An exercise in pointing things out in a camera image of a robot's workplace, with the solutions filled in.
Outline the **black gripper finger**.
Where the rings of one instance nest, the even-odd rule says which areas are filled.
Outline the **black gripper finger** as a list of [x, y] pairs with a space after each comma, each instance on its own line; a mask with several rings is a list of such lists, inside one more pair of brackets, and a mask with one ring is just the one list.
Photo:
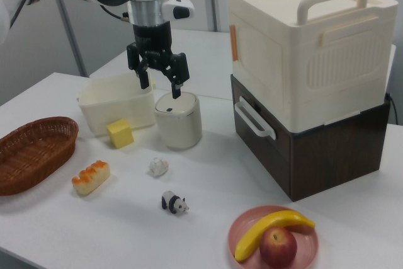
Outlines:
[[140, 87], [146, 89], [149, 87], [149, 76], [147, 73], [148, 61], [140, 56], [140, 52], [136, 43], [131, 43], [127, 46], [128, 68], [135, 71], [140, 81]]
[[181, 87], [190, 78], [186, 54], [169, 54], [162, 65], [162, 73], [171, 82], [173, 99], [179, 98]]

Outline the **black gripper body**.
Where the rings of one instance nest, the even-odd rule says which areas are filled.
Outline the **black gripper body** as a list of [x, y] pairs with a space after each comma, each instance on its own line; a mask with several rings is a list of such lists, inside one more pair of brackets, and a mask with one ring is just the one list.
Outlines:
[[137, 59], [134, 68], [136, 71], [150, 67], [156, 70], [165, 70], [171, 61], [171, 25], [156, 26], [133, 25]]

